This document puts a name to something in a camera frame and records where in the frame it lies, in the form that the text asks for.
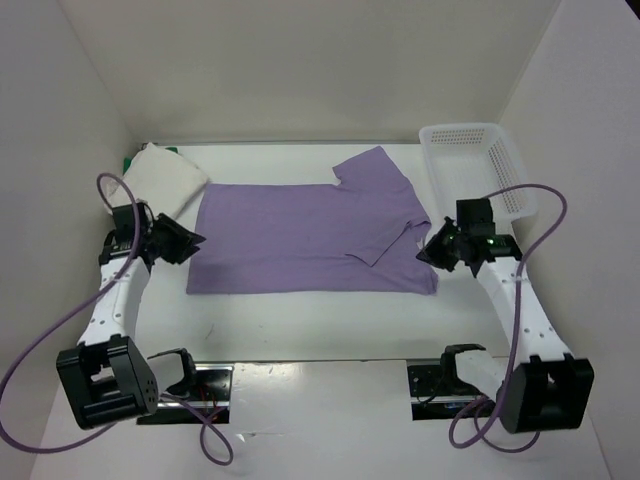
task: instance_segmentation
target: white plastic basket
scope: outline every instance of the white plastic basket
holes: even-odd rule
[[[453,219],[456,200],[483,197],[528,181],[518,150],[494,123],[424,127],[420,143],[440,213]],[[528,217],[538,210],[531,189],[493,197],[491,206],[496,222]]]

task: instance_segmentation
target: purple cloth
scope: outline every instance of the purple cloth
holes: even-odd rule
[[[415,258],[429,217],[384,149],[333,171],[338,186],[208,185],[187,293],[434,293],[436,273]]]

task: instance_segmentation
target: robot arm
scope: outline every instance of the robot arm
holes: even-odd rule
[[[526,270],[516,278],[522,253],[513,237],[496,235],[489,200],[459,200],[457,225],[446,218],[417,258],[449,271],[464,261],[491,298],[510,341],[516,282],[521,283],[516,367],[500,420],[510,433],[578,428],[593,384],[593,369],[588,360],[574,359],[553,329]],[[506,366],[480,345],[449,346],[441,364],[447,383],[470,384],[493,401],[506,374]]]
[[[125,264],[133,244],[133,206],[113,209],[115,229],[99,257],[101,287]],[[138,203],[141,231],[133,262],[100,298],[78,345],[58,354],[56,368],[78,425],[90,429],[155,413],[164,391],[179,391],[194,378],[185,349],[145,359],[133,338],[142,293],[157,258],[182,263],[199,250],[204,238],[160,214],[153,220]]]

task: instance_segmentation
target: white cloth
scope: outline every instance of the white cloth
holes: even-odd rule
[[[122,179],[136,200],[147,202],[155,215],[164,213],[175,219],[209,177],[186,158],[149,143],[133,158]],[[108,184],[107,200],[113,207],[130,203],[115,182]]]

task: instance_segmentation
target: gray wall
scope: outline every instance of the gray wall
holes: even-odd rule
[[[30,340],[97,285],[108,217],[95,176],[117,171],[132,137],[55,0],[0,7],[0,373]],[[86,315],[35,353],[9,385],[2,421],[39,443],[55,387],[55,352]],[[0,442],[3,478],[34,457]]]
[[[497,121],[556,0],[61,0],[143,140],[417,141]]]
[[[569,215],[531,264],[552,321],[596,370],[589,412],[612,475],[638,478],[640,22],[623,0],[565,0],[511,99],[510,129],[532,180]],[[539,195],[531,243],[559,210]]]

